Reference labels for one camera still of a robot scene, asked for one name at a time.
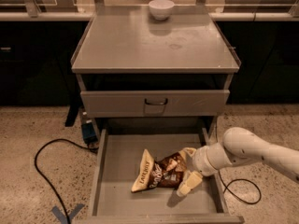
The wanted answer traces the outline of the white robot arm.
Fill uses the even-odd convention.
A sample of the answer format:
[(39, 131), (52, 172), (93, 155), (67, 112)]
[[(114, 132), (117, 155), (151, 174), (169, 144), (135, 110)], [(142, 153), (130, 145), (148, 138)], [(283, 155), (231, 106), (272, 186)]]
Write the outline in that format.
[(220, 143), (200, 148), (185, 147), (187, 170), (178, 186), (177, 196), (184, 197), (199, 186), (204, 176), (212, 176), (227, 167), (260, 161), (294, 182), (299, 178), (299, 151), (271, 144), (240, 127), (228, 129)]

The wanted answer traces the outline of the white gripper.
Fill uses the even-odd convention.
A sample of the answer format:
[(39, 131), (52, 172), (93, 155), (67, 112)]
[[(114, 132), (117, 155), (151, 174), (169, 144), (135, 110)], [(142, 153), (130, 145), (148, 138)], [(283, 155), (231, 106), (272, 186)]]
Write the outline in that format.
[(212, 166), (208, 158), (209, 147), (200, 147), (197, 150), (193, 147), (185, 147), (181, 150), (184, 159), (192, 157), (192, 166), (195, 171), (187, 171), (182, 182), (178, 186), (177, 196), (184, 197), (203, 181), (203, 176), (211, 176), (218, 172)]

